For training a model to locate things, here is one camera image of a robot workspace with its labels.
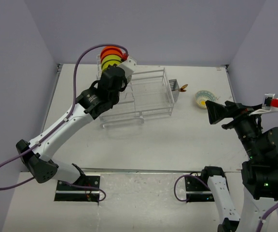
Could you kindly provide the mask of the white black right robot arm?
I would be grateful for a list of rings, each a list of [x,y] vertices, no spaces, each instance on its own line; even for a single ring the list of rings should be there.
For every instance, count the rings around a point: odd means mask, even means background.
[[[220,167],[206,166],[200,177],[203,189],[210,190],[220,216],[219,232],[265,232],[270,214],[278,208],[278,127],[262,131],[261,115],[278,111],[278,98],[256,106],[226,101],[224,105],[206,101],[210,124],[232,118],[223,124],[234,129],[249,159],[242,163],[244,186],[242,213],[235,212]]]

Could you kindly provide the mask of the yellow sun blue pattern bowl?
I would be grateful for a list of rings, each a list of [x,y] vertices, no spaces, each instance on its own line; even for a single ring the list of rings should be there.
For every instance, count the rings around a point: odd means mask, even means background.
[[[195,93],[195,103],[199,108],[206,109],[206,101],[215,102],[216,96],[212,92],[207,90],[200,90]]]

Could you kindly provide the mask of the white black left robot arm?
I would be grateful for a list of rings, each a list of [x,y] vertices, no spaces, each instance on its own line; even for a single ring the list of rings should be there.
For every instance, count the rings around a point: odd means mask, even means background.
[[[120,92],[126,89],[133,72],[124,64],[110,66],[102,72],[99,80],[81,92],[74,107],[45,132],[30,141],[20,140],[16,144],[22,162],[38,183],[55,179],[67,182],[74,190],[84,186],[83,171],[75,164],[54,162],[53,155],[78,130],[119,102]]]

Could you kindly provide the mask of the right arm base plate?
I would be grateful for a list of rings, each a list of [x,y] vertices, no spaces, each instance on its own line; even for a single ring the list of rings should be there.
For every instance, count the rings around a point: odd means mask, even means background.
[[[191,172],[189,176],[184,178],[186,202],[215,202],[211,191],[199,179],[201,180],[201,173],[197,172]]]

